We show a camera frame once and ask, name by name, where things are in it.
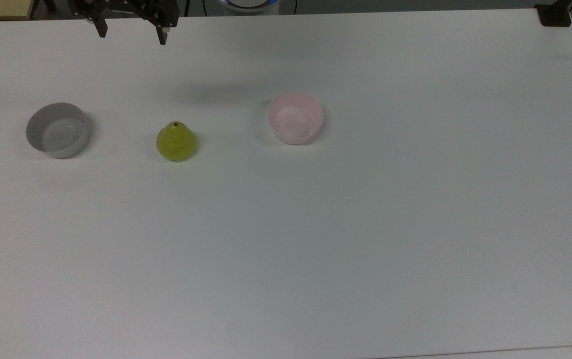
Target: pink bowl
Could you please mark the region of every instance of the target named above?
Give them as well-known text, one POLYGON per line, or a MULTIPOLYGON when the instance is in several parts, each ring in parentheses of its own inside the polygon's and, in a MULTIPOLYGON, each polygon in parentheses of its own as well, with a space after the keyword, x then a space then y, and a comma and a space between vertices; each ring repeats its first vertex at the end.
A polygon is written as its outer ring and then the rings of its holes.
POLYGON ((324 109, 307 93, 284 93, 270 102, 268 121, 281 141, 301 145, 309 141, 322 126, 324 109))

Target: gray bowl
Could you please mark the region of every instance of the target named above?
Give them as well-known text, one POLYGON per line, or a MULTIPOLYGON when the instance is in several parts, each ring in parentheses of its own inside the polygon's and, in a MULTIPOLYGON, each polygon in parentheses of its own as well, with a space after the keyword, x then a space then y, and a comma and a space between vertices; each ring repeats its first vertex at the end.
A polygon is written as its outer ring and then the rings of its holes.
POLYGON ((56 159, 80 152, 88 141, 88 123, 76 105, 60 102, 42 107, 26 125, 26 139, 56 159))

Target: pear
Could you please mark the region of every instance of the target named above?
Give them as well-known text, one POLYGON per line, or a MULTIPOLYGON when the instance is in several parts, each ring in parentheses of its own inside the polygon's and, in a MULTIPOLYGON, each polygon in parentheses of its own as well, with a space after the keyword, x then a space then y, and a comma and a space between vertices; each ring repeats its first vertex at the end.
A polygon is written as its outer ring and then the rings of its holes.
POLYGON ((179 121, 169 123, 158 133, 158 151, 170 161, 183 161, 197 148, 197 138, 179 121))

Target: gray floor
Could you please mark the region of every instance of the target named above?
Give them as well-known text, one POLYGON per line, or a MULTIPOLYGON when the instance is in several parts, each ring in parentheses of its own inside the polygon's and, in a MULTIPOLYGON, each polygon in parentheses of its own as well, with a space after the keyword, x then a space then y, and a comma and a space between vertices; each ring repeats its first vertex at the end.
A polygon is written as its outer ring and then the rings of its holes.
MULTIPOLYGON (((180 9, 184 9, 186 0, 177 0, 180 9)), ((216 0, 205 0, 209 16, 221 14, 216 0)), ((66 0, 55 0, 58 11, 47 14, 40 2, 35 14, 37 18, 72 18, 66 0)), ((537 3, 552 3, 554 0, 299 0, 297 14, 311 13, 352 13, 378 11, 423 11, 450 9, 509 9, 532 8, 537 3)), ((282 0, 281 13, 290 14, 295 8, 295 0, 282 0)), ((123 17, 123 14, 109 14, 107 17, 123 17)), ((192 0, 189 16, 204 16, 200 0, 192 0)))

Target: bowl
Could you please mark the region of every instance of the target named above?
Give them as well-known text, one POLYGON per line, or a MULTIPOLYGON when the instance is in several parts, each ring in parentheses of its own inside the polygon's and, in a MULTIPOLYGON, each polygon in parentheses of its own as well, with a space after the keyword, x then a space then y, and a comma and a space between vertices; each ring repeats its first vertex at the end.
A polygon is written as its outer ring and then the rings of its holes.
POLYGON ((60 102, 37 111, 26 125, 26 139, 56 159, 80 152, 88 141, 88 123, 76 105, 60 102))
POLYGON ((324 109, 307 93, 284 93, 270 102, 268 121, 279 140, 289 145, 302 145, 322 126, 324 109))

